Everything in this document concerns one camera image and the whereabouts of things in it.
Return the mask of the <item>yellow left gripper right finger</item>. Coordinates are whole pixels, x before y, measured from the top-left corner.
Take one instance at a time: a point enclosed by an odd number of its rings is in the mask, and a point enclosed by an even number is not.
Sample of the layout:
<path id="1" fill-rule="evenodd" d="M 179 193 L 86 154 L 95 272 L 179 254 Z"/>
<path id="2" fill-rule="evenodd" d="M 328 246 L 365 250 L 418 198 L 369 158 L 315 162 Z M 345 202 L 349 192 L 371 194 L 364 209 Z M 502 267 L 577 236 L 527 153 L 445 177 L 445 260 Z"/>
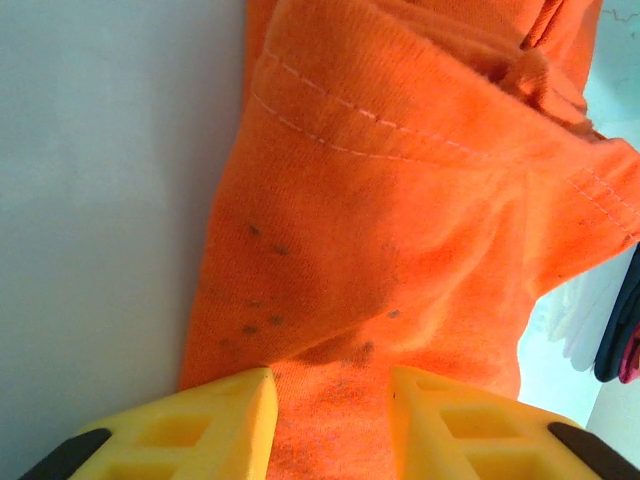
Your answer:
<path id="1" fill-rule="evenodd" d="M 575 422 L 413 367 L 395 367 L 390 424 L 398 480 L 640 480 Z"/>

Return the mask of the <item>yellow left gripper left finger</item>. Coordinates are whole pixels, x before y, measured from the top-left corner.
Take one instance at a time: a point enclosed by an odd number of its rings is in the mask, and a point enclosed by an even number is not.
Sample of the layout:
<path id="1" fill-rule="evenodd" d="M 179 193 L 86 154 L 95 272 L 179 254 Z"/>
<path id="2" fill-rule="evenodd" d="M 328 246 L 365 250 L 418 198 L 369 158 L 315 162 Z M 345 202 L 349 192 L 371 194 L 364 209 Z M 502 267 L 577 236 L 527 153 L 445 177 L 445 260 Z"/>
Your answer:
<path id="1" fill-rule="evenodd" d="M 266 480 L 277 416 L 250 369 L 96 421 L 19 480 Z"/>

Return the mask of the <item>orange t-shirt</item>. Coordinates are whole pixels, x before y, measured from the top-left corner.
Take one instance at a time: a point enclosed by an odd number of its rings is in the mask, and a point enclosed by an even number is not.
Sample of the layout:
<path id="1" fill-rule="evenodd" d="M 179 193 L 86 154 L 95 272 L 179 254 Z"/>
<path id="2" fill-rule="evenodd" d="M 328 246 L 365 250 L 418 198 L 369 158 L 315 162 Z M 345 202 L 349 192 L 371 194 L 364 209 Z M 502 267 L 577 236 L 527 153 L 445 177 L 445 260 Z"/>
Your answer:
<path id="1" fill-rule="evenodd" d="M 246 0 L 180 385 L 275 375 L 267 480 L 395 480 L 408 365 L 509 398 L 536 301 L 640 242 L 583 96 L 604 0 Z"/>

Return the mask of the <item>white folded t-shirt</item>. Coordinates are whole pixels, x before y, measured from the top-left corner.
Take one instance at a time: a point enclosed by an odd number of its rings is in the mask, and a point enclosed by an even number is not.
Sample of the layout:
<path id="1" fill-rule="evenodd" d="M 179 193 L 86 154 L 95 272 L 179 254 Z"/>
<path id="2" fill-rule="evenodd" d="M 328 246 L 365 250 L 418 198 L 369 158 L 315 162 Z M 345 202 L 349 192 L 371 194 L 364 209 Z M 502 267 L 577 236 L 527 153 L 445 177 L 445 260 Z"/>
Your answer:
<path id="1" fill-rule="evenodd" d="M 590 271 L 549 294 L 545 334 L 577 372 L 592 369 L 624 274 Z"/>

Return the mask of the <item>dark navy folded t-shirt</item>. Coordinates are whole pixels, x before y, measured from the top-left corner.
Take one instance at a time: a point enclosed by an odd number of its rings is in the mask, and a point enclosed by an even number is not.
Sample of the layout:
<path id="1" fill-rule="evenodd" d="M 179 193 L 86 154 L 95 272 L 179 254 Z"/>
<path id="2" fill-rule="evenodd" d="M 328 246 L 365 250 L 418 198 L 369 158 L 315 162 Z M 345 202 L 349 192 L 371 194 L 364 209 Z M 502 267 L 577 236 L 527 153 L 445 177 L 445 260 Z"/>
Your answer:
<path id="1" fill-rule="evenodd" d="M 594 375 L 607 383 L 620 373 L 625 349 L 640 325 L 640 244 L 634 250 L 628 270 L 598 348 Z"/>

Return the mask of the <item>red folded t-shirt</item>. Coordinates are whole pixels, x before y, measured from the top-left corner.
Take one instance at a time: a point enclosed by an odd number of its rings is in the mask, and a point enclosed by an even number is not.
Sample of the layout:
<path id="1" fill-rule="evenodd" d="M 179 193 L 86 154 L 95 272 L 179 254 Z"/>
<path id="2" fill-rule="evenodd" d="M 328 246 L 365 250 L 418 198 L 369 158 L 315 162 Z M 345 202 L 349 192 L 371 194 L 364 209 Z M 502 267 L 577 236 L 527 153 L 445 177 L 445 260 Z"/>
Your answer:
<path id="1" fill-rule="evenodd" d="M 629 384 L 640 377 L 640 333 L 634 333 L 627 343 L 619 369 L 619 381 Z"/>

